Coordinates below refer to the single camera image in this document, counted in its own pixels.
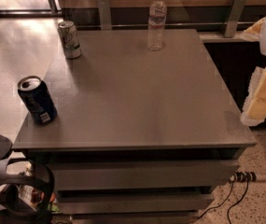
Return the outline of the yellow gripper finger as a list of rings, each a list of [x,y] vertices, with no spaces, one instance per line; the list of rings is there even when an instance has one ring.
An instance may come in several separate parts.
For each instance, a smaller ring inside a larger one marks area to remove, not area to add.
[[[257,66],[252,73],[240,120],[249,127],[266,120],[266,67]]]
[[[252,26],[242,31],[241,38],[245,41],[259,42],[264,22],[264,18],[256,21]]]

